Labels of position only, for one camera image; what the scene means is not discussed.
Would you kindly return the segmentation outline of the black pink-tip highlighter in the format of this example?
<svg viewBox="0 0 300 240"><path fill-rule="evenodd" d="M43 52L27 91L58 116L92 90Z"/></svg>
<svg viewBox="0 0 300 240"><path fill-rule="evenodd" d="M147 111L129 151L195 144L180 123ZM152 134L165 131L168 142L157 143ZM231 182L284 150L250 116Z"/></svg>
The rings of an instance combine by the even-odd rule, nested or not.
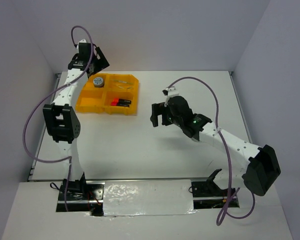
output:
<svg viewBox="0 0 300 240"><path fill-rule="evenodd" d="M126 107L126 108L129 108L130 105L127 104L127 103L122 103L122 102L112 102L110 104L111 106L114 106L114 107Z"/></svg>

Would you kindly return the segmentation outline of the black orange-tip highlighter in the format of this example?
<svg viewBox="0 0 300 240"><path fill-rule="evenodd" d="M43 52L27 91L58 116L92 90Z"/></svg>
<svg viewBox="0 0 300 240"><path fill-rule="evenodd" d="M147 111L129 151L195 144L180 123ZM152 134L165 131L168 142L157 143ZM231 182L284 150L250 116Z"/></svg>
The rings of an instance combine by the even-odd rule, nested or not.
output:
<svg viewBox="0 0 300 240"><path fill-rule="evenodd" d="M122 98L114 98L113 101L111 103L122 103L122 104L128 104L130 105L132 103L131 100L128 99L122 99Z"/></svg>

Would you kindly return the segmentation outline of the blue white tape roll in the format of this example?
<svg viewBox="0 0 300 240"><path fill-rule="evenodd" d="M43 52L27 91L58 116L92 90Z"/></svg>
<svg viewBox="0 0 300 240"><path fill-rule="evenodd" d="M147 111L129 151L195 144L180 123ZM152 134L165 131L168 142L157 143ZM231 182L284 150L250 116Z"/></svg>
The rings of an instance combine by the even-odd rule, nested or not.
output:
<svg viewBox="0 0 300 240"><path fill-rule="evenodd" d="M105 85L105 80L102 77L94 77L92 83L95 88L102 88Z"/></svg>

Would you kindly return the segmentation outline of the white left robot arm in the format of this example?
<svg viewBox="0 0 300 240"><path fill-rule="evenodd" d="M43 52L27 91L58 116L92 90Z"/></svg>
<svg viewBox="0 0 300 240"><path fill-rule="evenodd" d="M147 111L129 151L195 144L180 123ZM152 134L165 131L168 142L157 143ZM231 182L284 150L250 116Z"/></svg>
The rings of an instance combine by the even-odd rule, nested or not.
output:
<svg viewBox="0 0 300 240"><path fill-rule="evenodd" d="M77 53L68 64L65 87L42 111L47 132L59 148L66 171L60 191L81 200L87 196L88 187L79 160L77 138L81 123L75 106L89 77L107 68L109 63L101 49L85 39L78 42L76 49Z"/></svg>

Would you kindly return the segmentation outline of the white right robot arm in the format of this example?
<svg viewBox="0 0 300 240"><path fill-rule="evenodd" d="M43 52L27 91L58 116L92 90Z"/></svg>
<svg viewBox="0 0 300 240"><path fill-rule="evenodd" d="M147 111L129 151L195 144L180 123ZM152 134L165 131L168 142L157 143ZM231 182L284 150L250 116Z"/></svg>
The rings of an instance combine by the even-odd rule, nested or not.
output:
<svg viewBox="0 0 300 240"><path fill-rule="evenodd" d="M162 125L176 125L192 140L229 154L243 168L244 186L257 196L264 196L281 174L276 152L271 146L249 143L217 127L207 116L194 113L182 96L152 104L150 121L154 127L159 125L159 116Z"/></svg>

